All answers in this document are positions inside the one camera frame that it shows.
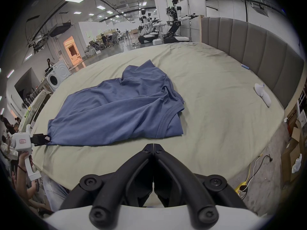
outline white sock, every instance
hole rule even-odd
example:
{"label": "white sock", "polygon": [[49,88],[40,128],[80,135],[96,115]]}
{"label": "white sock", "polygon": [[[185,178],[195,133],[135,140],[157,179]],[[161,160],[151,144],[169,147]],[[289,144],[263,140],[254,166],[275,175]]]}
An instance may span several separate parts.
{"label": "white sock", "polygon": [[264,90],[264,83],[255,83],[255,91],[257,95],[259,95],[265,104],[270,107],[271,106],[271,98],[269,97],[268,93]]}

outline washing machine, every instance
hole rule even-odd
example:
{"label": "washing machine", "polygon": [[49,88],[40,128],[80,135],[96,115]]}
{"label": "washing machine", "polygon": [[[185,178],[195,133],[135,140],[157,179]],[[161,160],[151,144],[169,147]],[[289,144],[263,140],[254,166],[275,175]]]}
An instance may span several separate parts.
{"label": "washing machine", "polygon": [[47,72],[46,79],[55,91],[71,73],[63,60],[55,63]]}

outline gray upholstered headboard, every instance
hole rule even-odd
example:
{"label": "gray upholstered headboard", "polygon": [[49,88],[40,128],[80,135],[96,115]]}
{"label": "gray upholstered headboard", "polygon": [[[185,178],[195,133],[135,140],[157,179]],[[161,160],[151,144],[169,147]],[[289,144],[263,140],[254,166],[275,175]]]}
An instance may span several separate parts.
{"label": "gray upholstered headboard", "polygon": [[304,61],[285,41],[262,27],[220,17],[201,18],[201,41],[248,66],[287,107]]}

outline white box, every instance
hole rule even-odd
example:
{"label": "white box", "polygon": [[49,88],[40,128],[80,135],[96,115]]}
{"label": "white box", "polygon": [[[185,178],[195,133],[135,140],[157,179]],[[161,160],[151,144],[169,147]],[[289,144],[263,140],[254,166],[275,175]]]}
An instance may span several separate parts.
{"label": "white box", "polygon": [[153,45],[159,45],[159,44],[162,44],[162,40],[161,39],[154,39],[153,40]]}

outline jeans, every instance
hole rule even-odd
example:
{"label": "jeans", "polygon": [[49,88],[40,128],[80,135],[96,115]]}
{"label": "jeans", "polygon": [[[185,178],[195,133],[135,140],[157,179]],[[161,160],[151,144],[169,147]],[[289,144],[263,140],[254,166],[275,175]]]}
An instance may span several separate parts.
{"label": "jeans", "polygon": [[59,210],[64,199],[67,197],[68,192],[63,186],[49,178],[48,175],[44,175],[42,178],[45,194],[49,201],[50,208],[53,212],[56,212]]}

